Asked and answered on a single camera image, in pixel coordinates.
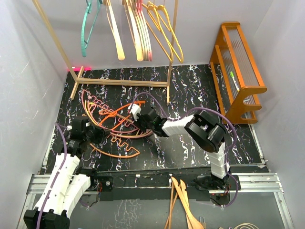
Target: black marble table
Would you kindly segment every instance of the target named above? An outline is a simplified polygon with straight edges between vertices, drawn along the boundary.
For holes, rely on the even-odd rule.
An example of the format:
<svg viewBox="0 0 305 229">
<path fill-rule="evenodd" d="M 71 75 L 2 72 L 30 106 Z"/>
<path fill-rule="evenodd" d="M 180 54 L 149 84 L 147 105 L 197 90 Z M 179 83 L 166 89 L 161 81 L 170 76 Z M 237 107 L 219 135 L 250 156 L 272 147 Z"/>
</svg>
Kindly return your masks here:
<svg viewBox="0 0 305 229">
<path fill-rule="evenodd" d="M 149 80 L 166 81 L 167 67 L 130 68 L 130 69 L 105 69 L 86 71 L 87 78 L 124 79 L 124 80 Z M 69 125 L 72 118 L 85 113 L 81 104 L 81 92 L 85 89 L 101 99 L 112 109 L 131 103 L 136 94 L 149 92 L 158 99 L 162 107 L 172 118 L 180 117 L 193 107 L 207 107 L 218 110 L 218 102 L 209 65 L 184 65 L 173 67 L 173 77 L 170 87 L 169 105 L 166 104 L 166 89 L 135 87 L 135 86 L 105 86 L 105 85 L 80 85 L 74 100 L 70 95 L 74 81 L 68 74 L 67 82 L 62 96 L 57 122 Z M 140 96 L 146 105 L 152 105 L 158 114 L 160 108 L 147 95 Z M 229 152 L 230 164 L 261 163 L 248 125 L 235 125 L 238 133 L 238 143 Z M 230 129 L 226 136 L 226 145 L 232 143 Z M 79 166 L 94 167 L 98 171 L 111 170 L 137 170 L 137 169 L 162 169 L 179 167 L 209 166 L 207 154 L 188 136 L 175 135 L 169 138 L 152 135 L 147 138 L 127 140 L 130 146 L 138 149 L 141 154 L 130 159 L 117 159 L 92 151 L 89 147 Z M 116 143 L 106 139 L 99 148 L 111 154 L 125 155 L 125 148 L 120 148 Z M 55 163 L 55 155 L 62 148 L 61 138 L 55 130 L 54 141 L 51 145 L 46 171 L 50 173 Z"/>
</svg>

